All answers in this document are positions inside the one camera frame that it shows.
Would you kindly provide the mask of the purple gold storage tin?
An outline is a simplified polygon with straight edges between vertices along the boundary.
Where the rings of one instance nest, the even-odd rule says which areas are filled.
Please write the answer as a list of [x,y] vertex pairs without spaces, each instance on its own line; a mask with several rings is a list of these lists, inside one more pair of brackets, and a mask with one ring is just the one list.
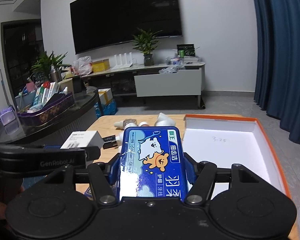
[[68,94],[58,93],[54,94],[39,111],[34,113],[18,113],[17,116],[22,125],[42,126],[67,111],[74,104],[75,100],[72,92]]

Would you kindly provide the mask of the black green product box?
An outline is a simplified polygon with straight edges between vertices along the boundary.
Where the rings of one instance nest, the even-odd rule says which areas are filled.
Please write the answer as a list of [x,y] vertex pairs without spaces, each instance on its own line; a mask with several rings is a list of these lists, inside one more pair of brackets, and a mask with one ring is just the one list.
[[194,44],[178,44],[177,52],[181,58],[196,56]]

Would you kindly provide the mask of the white mosquito repellent plug heater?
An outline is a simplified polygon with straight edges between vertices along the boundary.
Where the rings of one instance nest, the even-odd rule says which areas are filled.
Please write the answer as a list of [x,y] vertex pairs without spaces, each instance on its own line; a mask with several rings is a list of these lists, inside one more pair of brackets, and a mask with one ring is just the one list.
[[122,130],[122,132],[116,136],[116,140],[122,141],[125,129],[129,127],[142,127],[142,126],[149,126],[149,124],[145,121],[137,123],[136,119],[125,119],[122,121],[115,122],[114,127]]

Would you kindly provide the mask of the blue dental floss box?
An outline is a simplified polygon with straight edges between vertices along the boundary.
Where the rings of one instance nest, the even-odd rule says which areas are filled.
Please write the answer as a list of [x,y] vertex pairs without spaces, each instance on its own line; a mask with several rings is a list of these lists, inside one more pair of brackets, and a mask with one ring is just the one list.
[[189,191],[184,152],[175,126],[129,127],[124,131],[117,196],[178,198]]

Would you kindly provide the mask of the blue floor bag with boxes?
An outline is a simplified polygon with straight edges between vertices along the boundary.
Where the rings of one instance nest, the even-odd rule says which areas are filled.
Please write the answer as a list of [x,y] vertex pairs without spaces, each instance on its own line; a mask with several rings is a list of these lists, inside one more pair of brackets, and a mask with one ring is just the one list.
[[104,115],[115,115],[117,113],[116,101],[113,98],[112,90],[104,88],[98,90],[100,103],[94,105],[97,118]]

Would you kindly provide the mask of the dark blue curtain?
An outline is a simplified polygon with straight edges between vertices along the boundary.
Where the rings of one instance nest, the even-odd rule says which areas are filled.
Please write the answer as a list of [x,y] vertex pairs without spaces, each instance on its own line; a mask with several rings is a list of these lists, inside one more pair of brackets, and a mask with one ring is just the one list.
[[254,0],[257,77],[254,100],[300,144],[300,0]]

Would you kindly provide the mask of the white wifi router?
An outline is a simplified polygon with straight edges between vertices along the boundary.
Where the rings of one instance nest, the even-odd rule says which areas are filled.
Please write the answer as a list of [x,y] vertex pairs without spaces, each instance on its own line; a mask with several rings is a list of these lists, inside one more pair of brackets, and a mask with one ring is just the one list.
[[114,55],[115,66],[111,69],[125,69],[130,68],[133,65],[132,52]]

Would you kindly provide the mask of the white cone plug device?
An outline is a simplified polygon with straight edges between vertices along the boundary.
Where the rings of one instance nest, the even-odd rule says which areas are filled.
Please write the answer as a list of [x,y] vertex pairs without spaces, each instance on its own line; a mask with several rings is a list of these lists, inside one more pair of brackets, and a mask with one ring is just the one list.
[[175,126],[176,122],[164,113],[159,113],[154,126]]

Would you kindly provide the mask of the yellow cardboard box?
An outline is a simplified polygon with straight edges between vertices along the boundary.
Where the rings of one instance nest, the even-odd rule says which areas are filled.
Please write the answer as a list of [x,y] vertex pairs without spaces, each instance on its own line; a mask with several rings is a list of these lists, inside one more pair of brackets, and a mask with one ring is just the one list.
[[109,59],[93,61],[91,63],[93,73],[103,72],[110,69]]

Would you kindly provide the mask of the white TV cabinet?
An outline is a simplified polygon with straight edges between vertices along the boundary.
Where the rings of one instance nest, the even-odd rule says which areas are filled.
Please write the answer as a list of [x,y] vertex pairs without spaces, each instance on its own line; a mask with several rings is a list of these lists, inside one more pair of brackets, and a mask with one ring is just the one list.
[[138,98],[154,96],[196,96],[198,108],[204,109],[203,91],[205,89],[205,63],[181,65],[175,73],[161,74],[166,64],[144,66],[136,64],[129,68],[109,69],[89,75],[82,79],[88,85],[99,89],[110,88],[113,96],[137,96]]

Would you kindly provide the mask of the white plastic bag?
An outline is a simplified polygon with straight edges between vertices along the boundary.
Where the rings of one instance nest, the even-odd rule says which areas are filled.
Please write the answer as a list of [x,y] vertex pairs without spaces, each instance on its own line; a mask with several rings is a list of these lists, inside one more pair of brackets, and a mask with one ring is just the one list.
[[73,62],[73,69],[76,75],[89,75],[92,71],[92,60],[90,56],[80,57]]

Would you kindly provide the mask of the large potted green plant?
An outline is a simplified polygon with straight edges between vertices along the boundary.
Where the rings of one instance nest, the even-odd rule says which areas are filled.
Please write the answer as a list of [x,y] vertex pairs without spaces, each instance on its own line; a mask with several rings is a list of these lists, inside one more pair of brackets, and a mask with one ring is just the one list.
[[63,64],[64,58],[68,53],[55,55],[54,51],[50,55],[43,52],[37,57],[36,62],[31,67],[31,72],[35,82],[44,83],[45,81],[59,82],[62,80],[63,67],[70,64]]

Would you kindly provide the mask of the black glass side table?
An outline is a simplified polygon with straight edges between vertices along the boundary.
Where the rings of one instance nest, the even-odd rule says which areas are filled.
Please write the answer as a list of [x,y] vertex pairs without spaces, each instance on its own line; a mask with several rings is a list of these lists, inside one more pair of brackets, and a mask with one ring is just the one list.
[[27,144],[57,132],[81,118],[99,101],[97,93],[80,92],[57,95],[35,113],[18,113],[4,126],[0,124],[0,144]]

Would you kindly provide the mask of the black small charger box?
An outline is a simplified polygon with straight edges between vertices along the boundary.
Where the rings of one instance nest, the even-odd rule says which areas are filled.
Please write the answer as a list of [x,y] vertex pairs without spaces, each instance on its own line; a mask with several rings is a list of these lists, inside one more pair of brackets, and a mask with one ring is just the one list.
[[103,149],[114,148],[118,146],[116,135],[110,135],[102,138],[104,141]]

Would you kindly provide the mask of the white grey product box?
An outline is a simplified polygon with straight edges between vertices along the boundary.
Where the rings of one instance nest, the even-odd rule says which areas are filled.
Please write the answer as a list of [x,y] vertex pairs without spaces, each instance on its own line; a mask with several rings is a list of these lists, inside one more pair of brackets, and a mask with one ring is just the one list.
[[99,149],[104,145],[104,140],[98,131],[72,132],[61,146],[61,149],[86,148],[97,146]]

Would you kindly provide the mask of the orange white shallow box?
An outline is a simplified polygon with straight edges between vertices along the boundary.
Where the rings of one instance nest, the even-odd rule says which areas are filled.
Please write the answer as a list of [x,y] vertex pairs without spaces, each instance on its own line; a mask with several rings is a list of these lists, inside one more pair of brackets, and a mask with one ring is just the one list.
[[290,196],[279,158],[257,118],[185,115],[183,150],[220,168],[242,164]]

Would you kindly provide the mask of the potted bamboo plant on cabinet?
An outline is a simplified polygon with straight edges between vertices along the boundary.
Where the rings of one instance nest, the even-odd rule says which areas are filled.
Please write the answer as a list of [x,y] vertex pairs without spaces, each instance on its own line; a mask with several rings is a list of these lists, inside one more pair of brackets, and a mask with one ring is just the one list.
[[158,47],[158,33],[161,31],[143,30],[138,28],[138,35],[133,35],[133,49],[142,52],[144,66],[153,66],[153,51]]

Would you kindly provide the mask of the black wall television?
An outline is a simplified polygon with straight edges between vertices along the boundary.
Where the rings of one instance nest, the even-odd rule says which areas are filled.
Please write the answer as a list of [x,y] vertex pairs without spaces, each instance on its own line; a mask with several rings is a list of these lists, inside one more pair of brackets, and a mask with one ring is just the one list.
[[140,30],[182,35],[179,0],[75,0],[70,16],[76,54],[130,42]]

